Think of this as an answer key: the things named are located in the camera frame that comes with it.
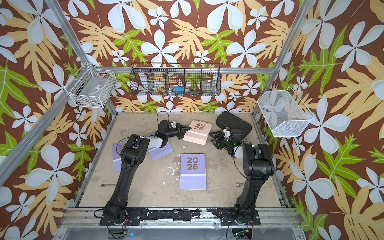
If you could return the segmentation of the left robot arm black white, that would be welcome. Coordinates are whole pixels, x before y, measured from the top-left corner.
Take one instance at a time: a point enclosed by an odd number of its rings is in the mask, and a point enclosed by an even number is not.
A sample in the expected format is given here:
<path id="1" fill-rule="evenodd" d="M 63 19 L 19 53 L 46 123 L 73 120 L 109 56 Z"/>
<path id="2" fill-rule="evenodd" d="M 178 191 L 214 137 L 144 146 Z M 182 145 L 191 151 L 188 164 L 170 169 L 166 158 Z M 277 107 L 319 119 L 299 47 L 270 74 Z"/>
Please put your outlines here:
<path id="1" fill-rule="evenodd" d="M 127 203 L 129 190 L 139 165 L 144 161 L 148 149 L 163 148 L 169 138 L 182 139 L 191 127 L 176 122 L 163 120 L 153 137 L 132 134 L 121 151 L 121 171 L 113 195 L 104 207 L 100 225 L 122 225 L 127 220 Z"/>

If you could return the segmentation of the green calendar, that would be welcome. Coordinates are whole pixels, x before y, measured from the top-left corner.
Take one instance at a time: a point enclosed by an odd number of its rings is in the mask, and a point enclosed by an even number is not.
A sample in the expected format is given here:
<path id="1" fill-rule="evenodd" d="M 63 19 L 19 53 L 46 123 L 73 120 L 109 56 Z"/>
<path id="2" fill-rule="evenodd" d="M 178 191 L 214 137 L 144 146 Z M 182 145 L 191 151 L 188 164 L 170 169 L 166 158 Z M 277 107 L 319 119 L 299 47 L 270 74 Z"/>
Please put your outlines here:
<path id="1" fill-rule="evenodd" d="M 205 191 L 206 188 L 180 188 L 180 190 L 188 190 L 188 191 Z"/>

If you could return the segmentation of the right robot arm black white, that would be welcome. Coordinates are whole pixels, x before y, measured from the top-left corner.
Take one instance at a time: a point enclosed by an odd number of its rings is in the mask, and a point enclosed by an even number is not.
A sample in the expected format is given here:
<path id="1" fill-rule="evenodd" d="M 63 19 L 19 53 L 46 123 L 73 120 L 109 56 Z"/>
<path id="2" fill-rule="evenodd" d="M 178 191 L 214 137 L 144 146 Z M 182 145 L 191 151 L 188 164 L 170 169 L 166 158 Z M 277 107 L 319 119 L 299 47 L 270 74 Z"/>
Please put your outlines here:
<path id="1" fill-rule="evenodd" d="M 223 220 L 229 220 L 230 226 L 233 222 L 238 225 L 252 223 L 256 226 L 261 224 L 256 201 L 264 183 L 274 175 L 275 167 L 271 154 L 265 144 L 254 145 L 245 140 L 243 133 L 239 129 L 225 128 L 221 131 L 211 132 L 210 142 L 216 149 L 227 150 L 228 154 L 235 160 L 243 160 L 243 170 L 236 170 L 245 178 L 243 191 L 230 213 L 222 214 Z"/>

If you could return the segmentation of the pink calendar back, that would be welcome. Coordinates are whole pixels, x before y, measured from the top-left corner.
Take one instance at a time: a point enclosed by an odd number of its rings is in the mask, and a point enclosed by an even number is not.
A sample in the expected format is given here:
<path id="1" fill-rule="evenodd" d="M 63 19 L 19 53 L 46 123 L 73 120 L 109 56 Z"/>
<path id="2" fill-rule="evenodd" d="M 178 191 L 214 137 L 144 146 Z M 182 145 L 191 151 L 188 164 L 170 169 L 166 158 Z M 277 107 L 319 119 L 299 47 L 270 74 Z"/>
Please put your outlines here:
<path id="1" fill-rule="evenodd" d="M 193 120 L 190 124 L 191 129 L 186 132 L 183 137 L 184 141 L 199 145 L 206 145 L 209 133 L 212 128 L 212 123 L 207 123 L 199 120 Z"/>

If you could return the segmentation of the purple calendar front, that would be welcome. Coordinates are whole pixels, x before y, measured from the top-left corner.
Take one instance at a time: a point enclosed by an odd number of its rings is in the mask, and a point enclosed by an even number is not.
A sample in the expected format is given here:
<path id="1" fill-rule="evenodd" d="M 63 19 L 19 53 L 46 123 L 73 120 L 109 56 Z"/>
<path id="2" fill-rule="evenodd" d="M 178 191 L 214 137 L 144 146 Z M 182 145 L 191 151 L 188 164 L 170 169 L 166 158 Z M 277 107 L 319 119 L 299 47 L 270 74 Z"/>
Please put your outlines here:
<path id="1" fill-rule="evenodd" d="M 180 188 L 207 188 L 205 154 L 181 154 Z"/>

